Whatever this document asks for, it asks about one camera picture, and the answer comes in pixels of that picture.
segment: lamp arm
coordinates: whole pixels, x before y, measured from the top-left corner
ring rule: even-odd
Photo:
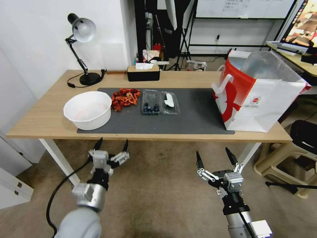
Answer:
[[[85,72],[85,75],[88,75],[88,68],[87,68],[86,64],[78,57],[78,55],[76,54],[75,50],[73,49],[72,44],[77,41],[76,39],[72,39],[73,36],[74,35],[71,35],[70,37],[66,38],[65,41],[68,44],[68,46],[71,49],[71,51],[73,52],[73,54],[75,55],[79,65],[81,66],[81,68]]]

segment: wooden desk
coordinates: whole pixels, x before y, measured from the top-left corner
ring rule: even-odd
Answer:
[[[275,44],[272,44],[270,42],[266,43],[270,48],[272,48],[274,51],[277,50],[277,46]],[[286,58],[288,61],[290,61],[291,63],[293,63],[294,65],[296,65],[297,67],[299,67],[301,70],[303,70],[305,73],[309,74],[311,77],[317,77],[317,66],[314,66],[312,64],[306,63],[306,62],[302,62],[301,59],[301,55],[300,54],[296,54],[294,56],[285,54],[285,53],[281,53],[281,52],[277,52],[279,55],[283,56],[284,58]]]
[[[233,135],[184,135],[184,134],[78,134],[77,128],[63,115],[64,104],[73,96],[96,91],[98,88],[210,88],[219,78],[220,72],[162,71],[159,81],[129,82],[126,74],[109,74],[93,86],[87,88],[70,88],[68,78],[81,73],[80,70],[68,70],[27,112],[24,117],[8,132],[9,138],[37,138],[46,147],[56,163],[65,174],[73,170],[52,139],[99,139],[107,140],[170,140],[170,141],[223,141],[250,142],[239,161],[246,163],[262,142],[292,141],[279,123],[267,132],[236,132]],[[76,85],[79,80],[71,82]],[[73,184],[79,182],[71,177]]]

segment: lamp base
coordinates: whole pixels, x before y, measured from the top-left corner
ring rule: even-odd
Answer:
[[[96,83],[99,83],[101,81],[101,77],[97,73],[88,73],[88,75],[84,74],[80,77],[79,82],[82,85],[94,85]]]

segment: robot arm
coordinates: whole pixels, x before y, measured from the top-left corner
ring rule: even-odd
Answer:
[[[111,156],[104,150],[90,150],[93,169],[87,183],[76,185],[72,194],[77,198],[77,210],[68,213],[62,220],[55,238],[99,238],[101,225],[98,212],[103,209],[109,177],[113,169],[129,159],[128,141],[122,152]]]
[[[200,155],[196,152],[198,176],[218,189],[217,195],[224,203],[223,214],[228,220],[228,231],[231,238],[270,237],[272,231],[266,220],[252,221],[249,214],[250,208],[241,197],[244,181],[241,173],[244,165],[238,163],[235,155],[228,148],[226,148],[226,152],[234,166],[233,169],[213,173],[204,169]]]

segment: lamp power cord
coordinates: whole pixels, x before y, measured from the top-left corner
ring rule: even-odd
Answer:
[[[107,70],[106,70],[106,69],[102,69],[102,70],[101,70],[101,77],[100,77],[100,81],[99,81],[99,82],[101,82],[101,81],[102,81],[103,76],[106,74],[106,72],[107,72]],[[91,85],[86,85],[86,86],[76,86],[76,85],[75,85],[75,84],[73,84],[73,83],[69,83],[69,81],[70,81],[71,79],[76,78],[76,77],[78,77],[78,76],[82,75],[83,73],[84,73],[84,72],[82,72],[82,73],[80,73],[80,74],[77,74],[77,75],[75,75],[75,76],[73,76],[73,77],[69,78],[69,79],[67,80],[67,85],[68,85],[69,87],[71,87],[71,88],[86,88],[86,87],[91,86]]]

